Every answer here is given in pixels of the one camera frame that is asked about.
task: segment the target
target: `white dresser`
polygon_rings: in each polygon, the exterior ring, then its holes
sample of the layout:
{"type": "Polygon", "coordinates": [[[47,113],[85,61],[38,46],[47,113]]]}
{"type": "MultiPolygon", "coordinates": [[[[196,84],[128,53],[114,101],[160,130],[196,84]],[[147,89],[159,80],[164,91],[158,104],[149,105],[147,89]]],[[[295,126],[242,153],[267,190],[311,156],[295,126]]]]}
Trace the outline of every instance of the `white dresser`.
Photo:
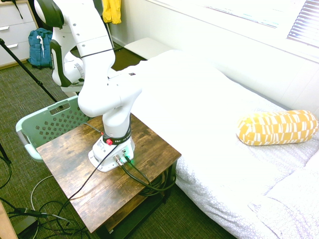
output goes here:
{"type": "MultiPolygon", "coordinates": [[[[27,0],[17,0],[21,19],[15,5],[10,1],[0,1],[0,38],[20,61],[29,58],[28,37],[38,28],[27,0]]],[[[16,61],[0,46],[0,69],[17,65],[16,61]]]]}

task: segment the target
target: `red emergency stop button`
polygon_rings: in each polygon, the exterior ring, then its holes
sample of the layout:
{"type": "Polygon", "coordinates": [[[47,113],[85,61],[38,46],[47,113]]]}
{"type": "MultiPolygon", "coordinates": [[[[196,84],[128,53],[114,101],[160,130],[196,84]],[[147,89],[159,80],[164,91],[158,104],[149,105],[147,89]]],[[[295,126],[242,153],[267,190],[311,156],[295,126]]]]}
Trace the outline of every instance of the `red emergency stop button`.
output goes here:
{"type": "Polygon", "coordinates": [[[112,144],[113,144],[113,142],[112,142],[110,139],[107,139],[107,140],[106,140],[106,143],[107,143],[108,145],[112,145],[112,144]]]}

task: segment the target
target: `yellow cloth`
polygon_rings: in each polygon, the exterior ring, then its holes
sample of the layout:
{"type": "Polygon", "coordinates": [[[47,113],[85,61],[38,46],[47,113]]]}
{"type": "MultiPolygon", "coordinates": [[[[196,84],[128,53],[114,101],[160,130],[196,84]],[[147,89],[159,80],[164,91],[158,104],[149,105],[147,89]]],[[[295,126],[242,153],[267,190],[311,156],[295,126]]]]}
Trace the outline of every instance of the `yellow cloth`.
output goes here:
{"type": "Polygon", "coordinates": [[[121,0],[103,0],[103,21],[113,24],[121,23],[121,0]]]}
{"type": "Polygon", "coordinates": [[[299,143],[318,131],[318,120],[309,111],[255,113],[237,123],[237,136],[247,145],[299,143]]]}

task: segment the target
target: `white bedsheet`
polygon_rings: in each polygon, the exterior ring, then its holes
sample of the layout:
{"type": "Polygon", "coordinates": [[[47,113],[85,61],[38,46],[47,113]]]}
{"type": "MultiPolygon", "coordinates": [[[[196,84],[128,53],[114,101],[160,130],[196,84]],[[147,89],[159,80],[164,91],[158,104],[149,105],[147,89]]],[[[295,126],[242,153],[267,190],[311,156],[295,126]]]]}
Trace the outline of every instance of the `white bedsheet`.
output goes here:
{"type": "Polygon", "coordinates": [[[315,167],[307,164],[296,170],[249,204],[280,239],[319,238],[319,170],[314,163],[315,167]]]}
{"type": "Polygon", "coordinates": [[[277,238],[248,204],[304,167],[319,149],[318,135],[300,144],[244,145],[235,133],[241,116],[282,108],[180,51],[121,73],[135,73],[143,86],[132,113],[182,154],[176,183],[186,195],[237,238],[277,238]]]}

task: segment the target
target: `yellow jacket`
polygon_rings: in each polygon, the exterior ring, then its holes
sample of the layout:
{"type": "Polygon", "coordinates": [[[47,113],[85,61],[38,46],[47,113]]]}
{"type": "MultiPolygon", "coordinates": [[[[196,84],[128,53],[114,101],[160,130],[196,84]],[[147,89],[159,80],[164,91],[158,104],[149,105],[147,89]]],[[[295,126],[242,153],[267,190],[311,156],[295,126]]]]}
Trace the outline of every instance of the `yellow jacket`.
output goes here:
{"type": "Polygon", "coordinates": [[[121,0],[103,0],[103,21],[121,23],[121,0]]]}

